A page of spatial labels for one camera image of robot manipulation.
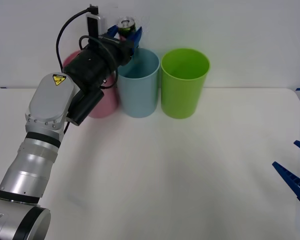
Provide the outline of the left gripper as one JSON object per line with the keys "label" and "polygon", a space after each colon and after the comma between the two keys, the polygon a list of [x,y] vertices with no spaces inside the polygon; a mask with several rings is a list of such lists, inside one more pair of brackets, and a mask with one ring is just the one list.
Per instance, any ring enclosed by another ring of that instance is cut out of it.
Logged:
{"label": "left gripper", "polygon": [[114,38],[118,32],[118,26],[113,25],[107,30],[106,34],[98,38],[113,56],[116,67],[125,66],[130,62],[132,55],[134,55],[135,50],[139,47],[143,28],[139,26],[135,31],[131,32],[126,41]]}

